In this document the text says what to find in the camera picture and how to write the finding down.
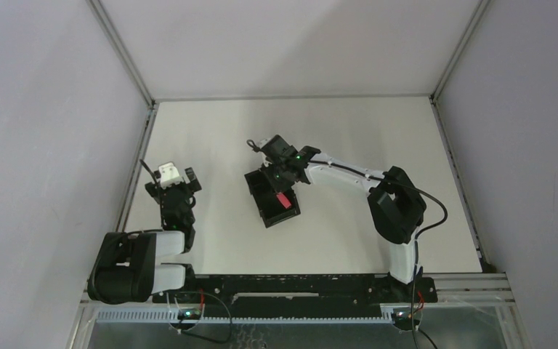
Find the red handled screwdriver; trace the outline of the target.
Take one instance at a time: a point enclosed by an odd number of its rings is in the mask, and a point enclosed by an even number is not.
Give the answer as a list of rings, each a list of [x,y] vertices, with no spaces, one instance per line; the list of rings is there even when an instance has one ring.
[[[292,203],[285,195],[285,193],[277,193],[276,198],[278,199],[278,201],[280,202],[280,204],[284,209],[290,209],[292,207]]]

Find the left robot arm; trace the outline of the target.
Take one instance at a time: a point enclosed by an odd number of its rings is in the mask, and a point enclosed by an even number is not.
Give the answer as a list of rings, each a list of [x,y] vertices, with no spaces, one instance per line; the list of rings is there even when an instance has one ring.
[[[201,184],[193,170],[179,171],[171,162],[154,171],[145,188],[159,205],[159,229],[106,233],[87,281],[92,300],[108,305],[145,302],[170,291],[181,303],[193,301],[197,282],[188,265],[161,259],[189,252],[195,240],[195,193]]]

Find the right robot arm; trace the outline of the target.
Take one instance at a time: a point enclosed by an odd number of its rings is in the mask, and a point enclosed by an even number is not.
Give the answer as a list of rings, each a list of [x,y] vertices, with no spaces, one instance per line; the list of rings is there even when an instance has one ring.
[[[262,155],[259,169],[246,175],[264,226],[270,228],[300,213],[294,186],[346,185],[364,195],[376,232],[389,243],[392,296],[410,302],[419,294],[419,236],[448,218],[445,205],[417,188],[405,170],[366,169],[340,161],[312,146],[298,150],[280,135],[247,140]]]

